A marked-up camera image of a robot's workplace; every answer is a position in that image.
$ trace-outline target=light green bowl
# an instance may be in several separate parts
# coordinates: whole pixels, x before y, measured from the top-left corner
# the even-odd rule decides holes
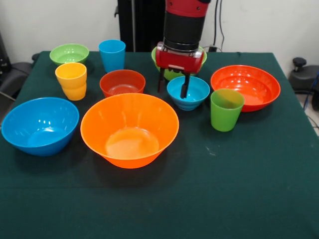
[[[155,63],[155,66],[156,68],[160,71],[160,68],[157,66],[156,64],[156,59],[155,59],[155,52],[156,52],[156,47],[153,49],[152,51],[152,59]],[[203,62],[201,63],[201,66],[204,65],[205,61],[207,60],[207,53],[204,51],[204,57],[203,57]],[[184,76],[184,74],[182,73],[176,73],[174,71],[169,71],[168,69],[165,70],[164,72],[164,77],[167,79],[167,80],[172,80],[176,77],[179,77],[179,76]]]
[[[90,51],[86,46],[69,43],[55,47],[50,52],[50,59],[57,65],[68,62],[84,63],[89,53]]]

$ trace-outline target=red-orange bowl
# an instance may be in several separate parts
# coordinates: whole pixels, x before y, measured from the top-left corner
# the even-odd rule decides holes
[[[105,74],[100,80],[100,88],[105,97],[123,93],[143,93],[144,76],[132,70],[116,70]]]
[[[220,68],[210,79],[213,90],[232,89],[245,98],[242,112],[258,111],[280,95],[280,84],[268,72],[252,66],[232,65]]]

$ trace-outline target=blue bowl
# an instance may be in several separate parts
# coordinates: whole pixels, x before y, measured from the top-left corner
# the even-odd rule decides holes
[[[202,79],[191,76],[189,80],[186,98],[180,97],[181,87],[185,82],[185,76],[176,77],[167,85],[167,91],[174,103],[184,111],[192,111],[197,108],[209,95],[210,87]]]
[[[25,153],[51,156],[70,141],[79,111],[61,98],[39,98],[14,108],[3,120],[6,141]]]

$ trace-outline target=bowl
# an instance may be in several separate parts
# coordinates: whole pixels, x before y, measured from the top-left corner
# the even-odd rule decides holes
[[[184,111],[192,111],[197,108],[209,95],[210,87],[202,79],[191,76],[189,79],[186,98],[180,97],[181,87],[185,82],[185,76],[171,80],[167,85],[167,91],[174,103]]]
[[[50,52],[50,59],[57,65],[68,62],[84,63],[89,53],[90,51],[86,46],[69,43],[55,47]]]
[[[105,97],[123,93],[143,93],[145,78],[132,70],[116,70],[105,74],[100,80],[100,88]]]
[[[92,106],[81,122],[86,145],[121,168],[148,165],[175,139],[178,117],[165,101],[127,93]]]
[[[258,111],[280,95],[280,84],[268,72],[252,66],[232,65],[217,70],[210,79],[213,90],[228,88],[245,98],[242,112]]]
[[[156,64],[156,59],[155,59],[155,52],[156,52],[156,47],[153,49],[152,53],[151,53],[151,56],[152,56],[152,59],[155,63],[155,66],[156,68],[158,69],[158,71],[160,71],[160,68],[157,66]],[[207,60],[207,53],[206,51],[204,51],[204,57],[203,57],[203,62],[201,63],[201,66],[204,65],[204,63],[206,62]],[[179,76],[184,76],[182,73],[176,73],[174,71],[169,71],[168,69],[165,69],[165,72],[164,72],[164,77],[170,81],[176,77],[179,77]]]
[[[1,132],[6,141],[25,153],[51,156],[70,141],[79,111],[61,98],[27,101],[8,113]]]

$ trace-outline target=yellow cup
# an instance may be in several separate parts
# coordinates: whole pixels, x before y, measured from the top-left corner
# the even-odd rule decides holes
[[[79,101],[86,93],[86,66],[78,62],[60,65],[55,70],[55,76],[66,97],[71,101]]]

